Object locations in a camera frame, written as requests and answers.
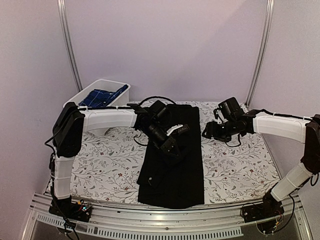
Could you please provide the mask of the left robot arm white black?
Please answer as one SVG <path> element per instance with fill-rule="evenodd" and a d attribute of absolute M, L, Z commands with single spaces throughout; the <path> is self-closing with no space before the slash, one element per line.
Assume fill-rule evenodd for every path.
<path fill-rule="evenodd" d="M 44 144 L 52 149 L 49 169 L 51 171 L 51 194 L 55 209 L 63 216 L 74 213 L 70 181 L 75 157 L 82 148 L 84 132 L 109 128 L 134 128 L 145 134 L 151 143 L 163 154 L 180 160 L 181 150 L 173 133 L 179 131 L 181 124 L 166 127 L 163 118 L 170 113 L 168 107 L 157 100 L 150 107 L 129 103 L 126 106 L 87 107 L 68 102 L 53 129 L 52 137 Z"/>

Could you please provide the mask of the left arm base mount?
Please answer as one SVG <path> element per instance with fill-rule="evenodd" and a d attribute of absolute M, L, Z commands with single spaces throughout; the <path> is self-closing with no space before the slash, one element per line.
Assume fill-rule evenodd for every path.
<path fill-rule="evenodd" d="M 68 220 L 75 220 L 88 223 L 92 215 L 92 204 L 83 199 L 72 202 L 71 196 L 58 199 L 51 193 L 52 201 L 49 207 L 49 213 L 63 217 Z"/>

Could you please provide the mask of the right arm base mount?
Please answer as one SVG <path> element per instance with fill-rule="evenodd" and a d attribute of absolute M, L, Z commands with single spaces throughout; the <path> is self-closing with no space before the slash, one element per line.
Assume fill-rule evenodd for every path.
<path fill-rule="evenodd" d="M 271 198 L 263 198 L 261 203 L 246 203 L 240 209 L 240 216 L 245 223 L 282 216 L 285 210 L 282 202 Z"/>

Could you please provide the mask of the black long sleeve shirt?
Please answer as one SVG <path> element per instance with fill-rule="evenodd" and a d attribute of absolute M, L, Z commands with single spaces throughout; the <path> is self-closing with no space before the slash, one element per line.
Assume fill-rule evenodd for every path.
<path fill-rule="evenodd" d="M 137 201 L 169 209 L 185 209 L 205 203 L 200 111 L 189 104 L 168 104 L 169 127 L 187 124 L 189 130 L 176 136 L 182 157 L 164 154 L 149 142 L 137 184 Z"/>

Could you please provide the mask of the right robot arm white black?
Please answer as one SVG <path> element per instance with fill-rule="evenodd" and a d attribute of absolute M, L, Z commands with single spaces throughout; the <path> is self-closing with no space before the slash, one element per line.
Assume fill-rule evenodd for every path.
<path fill-rule="evenodd" d="M 265 202 L 258 208 L 262 218 L 269 218 L 278 210 L 277 202 L 281 202 L 312 176 L 320 174 L 320 116 L 318 114 L 307 118 L 253 109 L 248 112 L 225 114 L 224 117 L 226 121 L 222 123 L 208 122 L 202 136 L 228 143 L 233 135 L 243 137 L 246 134 L 268 134 L 304 144 L 304 154 L 300 163 L 264 195 Z"/>

